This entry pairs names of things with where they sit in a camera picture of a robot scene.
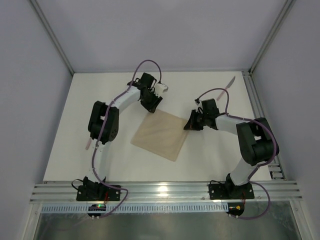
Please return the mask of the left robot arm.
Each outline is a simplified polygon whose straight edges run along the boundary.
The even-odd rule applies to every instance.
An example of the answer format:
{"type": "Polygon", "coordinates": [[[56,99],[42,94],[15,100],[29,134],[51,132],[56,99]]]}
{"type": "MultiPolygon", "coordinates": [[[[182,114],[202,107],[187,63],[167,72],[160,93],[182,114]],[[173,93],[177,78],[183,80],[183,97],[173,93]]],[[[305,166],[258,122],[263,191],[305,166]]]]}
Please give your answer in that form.
{"type": "Polygon", "coordinates": [[[127,83],[124,92],[116,96],[110,103],[96,101],[92,107],[88,131],[91,140],[95,141],[90,170],[84,177],[82,185],[93,188],[105,185],[107,177],[108,157],[111,143],[119,133],[120,114],[135,102],[149,113],[154,113],[163,100],[162,95],[169,87],[151,74],[143,73],[140,78],[133,78],[127,83]]]}

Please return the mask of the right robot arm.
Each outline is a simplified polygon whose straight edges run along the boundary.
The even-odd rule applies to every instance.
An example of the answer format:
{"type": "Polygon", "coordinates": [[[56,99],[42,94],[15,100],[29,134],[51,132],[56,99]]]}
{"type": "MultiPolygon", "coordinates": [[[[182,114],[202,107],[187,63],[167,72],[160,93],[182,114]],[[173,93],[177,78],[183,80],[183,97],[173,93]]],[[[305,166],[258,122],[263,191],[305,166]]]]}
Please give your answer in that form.
{"type": "Polygon", "coordinates": [[[236,168],[226,176],[223,189],[230,197],[245,192],[250,179],[262,166],[268,164],[279,154],[279,145],[264,117],[240,118],[219,111],[216,101],[211,98],[195,100],[197,109],[193,109],[185,131],[202,131],[209,127],[237,136],[241,159],[236,168]]]}

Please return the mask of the beige cloth napkin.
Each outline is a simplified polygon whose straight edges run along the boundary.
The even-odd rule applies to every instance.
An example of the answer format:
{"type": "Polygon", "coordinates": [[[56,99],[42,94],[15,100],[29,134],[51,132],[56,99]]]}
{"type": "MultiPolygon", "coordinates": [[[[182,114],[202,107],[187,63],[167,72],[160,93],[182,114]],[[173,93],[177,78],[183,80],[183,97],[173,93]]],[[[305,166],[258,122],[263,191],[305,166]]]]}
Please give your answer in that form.
{"type": "Polygon", "coordinates": [[[175,162],[187,138],[187,120],[162,110],[148,113],[131,139],[131,144],[175,162]]]}

